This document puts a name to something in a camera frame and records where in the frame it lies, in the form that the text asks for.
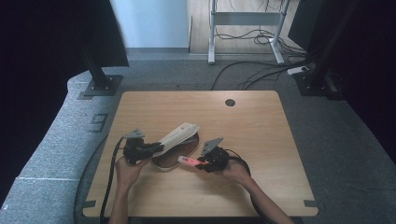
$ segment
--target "wall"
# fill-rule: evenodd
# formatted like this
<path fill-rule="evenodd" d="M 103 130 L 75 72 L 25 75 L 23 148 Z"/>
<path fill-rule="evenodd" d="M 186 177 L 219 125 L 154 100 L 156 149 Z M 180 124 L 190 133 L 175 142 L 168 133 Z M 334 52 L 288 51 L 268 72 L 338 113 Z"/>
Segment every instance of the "wall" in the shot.
<path fill-rule="evenodd" d="M 188 48 L 186 0 L 110 0 L 125 48 Z"/>

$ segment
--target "table top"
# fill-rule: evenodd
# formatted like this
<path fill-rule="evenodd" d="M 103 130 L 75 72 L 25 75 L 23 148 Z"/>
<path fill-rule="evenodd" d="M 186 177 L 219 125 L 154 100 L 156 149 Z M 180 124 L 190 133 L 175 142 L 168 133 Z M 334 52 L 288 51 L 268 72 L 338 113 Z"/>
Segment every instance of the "table top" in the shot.
<path fill-rule="evenodd" d="M 225 101 L 232 99 L 233 106 Z M 119 139 L 139 128 L 145 142 L 157 142 L 180 124 L 200 126 L 198 158 L 205 141 L 223 137 L 220 147 L 237 152 L 252 177 L 289 216 L 315 216 L 316 207 L 282 104 L 275 91 L 128 91 L 120 100 L 84 208 L 99 217 L 110 160 Z M 109 217 L 117 179 L 106 206 Z M 129 194 L 130 217 L 255 217 L 248 193 L 221 176 L 180 164 L 164 173 L 149 163 Z"/>

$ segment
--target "gray fabric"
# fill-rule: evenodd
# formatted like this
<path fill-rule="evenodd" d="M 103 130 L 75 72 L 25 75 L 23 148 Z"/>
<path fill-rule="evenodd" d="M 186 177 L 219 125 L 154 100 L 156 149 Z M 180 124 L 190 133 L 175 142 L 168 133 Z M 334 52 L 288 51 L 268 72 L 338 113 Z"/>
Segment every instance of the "gray fabric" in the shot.
<path fill-rule="evenodd" d="M 97 149 L 80 183 L 80 209 L 103 148 L 101 142 L 124 91 L 207 91 L 219 71 L 236 62 L 217 60 L 208 65 L 206 60 L 192 60 L 189 55 L 185 60 L 178 57 L 145 58 L 130 61 L 130 68 L 105 68 L 107 75 L 123 75 L 112 97 L 79 100 L 91 77 L 86 72 L 71 78 L 64 106 L 3 204 L 1 222 L 72 223 L 78 182 Z M 262 68 L 248 63 L 232 66 L 221 75 L 215 91 L 235 90 L 236 84 Z M 250 90 L 279 94 L 319 208 L 316 217 L 303 217 L 304 223 L 396 222 L 395 165 L 347 102 L 303 97 L 286 73 L 278 80 L 258 82 Z M 92 120 L 95 115 L 106 115 L 103 127 Z M 101 132 L 91 132 L 100 128 Z M 97 221 L 80 216 L 78 220 Z"/>

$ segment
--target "floor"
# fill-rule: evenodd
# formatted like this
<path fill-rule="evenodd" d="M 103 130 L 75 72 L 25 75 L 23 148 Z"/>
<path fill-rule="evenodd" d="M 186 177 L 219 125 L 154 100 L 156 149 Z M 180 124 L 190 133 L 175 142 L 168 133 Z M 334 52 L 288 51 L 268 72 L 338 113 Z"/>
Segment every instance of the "floor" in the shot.
<path fill-rule="evenodd" d="M 241 1 L 241 0 L 220 0 L 217 2 L 217 11 L 221 12 L 278 12 L 281 9 L 281 4 L 284 1 L 280 0 L 253 0 L 253 1 Z M 288 39 L 288 33 L 291 26 L 292 18 L 294 17 L 297 9 L 299 0 L 290 0 L 290 4 L 287 11 L 287 16 L 283 24 L 282 32 L 280 37 L 285 39 L 290 45 L 294 45 L 292 41 Z M 203 54 L 208 51 L 208 38 L 210 34 L 209 24 L 209 1 L 188 1 L 188 15 L 191 18 L 191 46 L 190 53 Z M 217 34 L 222 35 L 221 37 L 240 36 L 254 37 L 259 34 L 258 30 L 267 31 L 270 34 L 276 32 L 274 26 L 217 26 Z M 270 48 L 264 48 L 263 45 L 256 44 L 254 39 L 221 39 L 219 36 L 216 40 L 216 52 L 219 54 L 261 54 L 271 53 Z M 267 40 L 261 38 L 262 43 L 266 43 Z"/>

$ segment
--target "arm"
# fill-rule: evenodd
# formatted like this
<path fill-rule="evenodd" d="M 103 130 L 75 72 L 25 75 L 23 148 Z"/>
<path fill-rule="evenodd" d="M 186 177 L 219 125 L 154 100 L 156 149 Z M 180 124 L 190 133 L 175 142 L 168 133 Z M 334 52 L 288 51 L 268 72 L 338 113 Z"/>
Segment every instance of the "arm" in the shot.
<path fill-rule="evenodd" d="M 216 172 L 216 174 L 223 175 L 227 179 L 242 185 L 260 210 L 274 222 L 278 224 L 294 223 L 285 212 L 262 191 L 256 181 L 250 177 L 245 167 L 238 161 L 229 161 L 227 167 L 221 172 Z"/>
<path fill-rule="evenodd" d="M 109 224 L 128 222 L 128 193 L 139 177 L 140 171 L 148 162 L 149 159 L 146 159 L 139 162 L 137 165 L 131 165 L 124 157 L 121 157 L 116 162 L 116 198 L 113 203 L 113 209 L 111 210 Z"/>

